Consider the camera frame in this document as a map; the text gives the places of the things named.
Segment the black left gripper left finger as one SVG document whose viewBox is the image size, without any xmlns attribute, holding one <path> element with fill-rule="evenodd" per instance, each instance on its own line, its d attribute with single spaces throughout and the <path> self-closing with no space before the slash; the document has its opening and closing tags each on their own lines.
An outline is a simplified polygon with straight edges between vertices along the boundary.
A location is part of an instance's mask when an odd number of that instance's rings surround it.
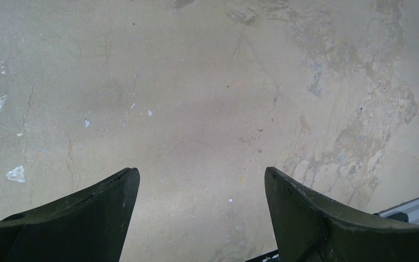
<svg viewBox="0 0 419 262">
<path fill-rule="evenodd" d="M 119 261 L 140 184 L 123 169 L 0 221 L 0 261 Z"/>
</svg>

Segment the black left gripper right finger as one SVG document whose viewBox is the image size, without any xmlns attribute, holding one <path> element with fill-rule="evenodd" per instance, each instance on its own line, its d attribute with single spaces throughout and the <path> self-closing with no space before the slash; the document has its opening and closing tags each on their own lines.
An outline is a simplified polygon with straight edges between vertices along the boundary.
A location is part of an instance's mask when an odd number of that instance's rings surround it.
<svg viewBox="0 0 419 262">
<path fill-rule="evenodd" d="M 362 212 L 265 170 L 281 261 L 419 261 L 419 225 Z"/>
</svg>

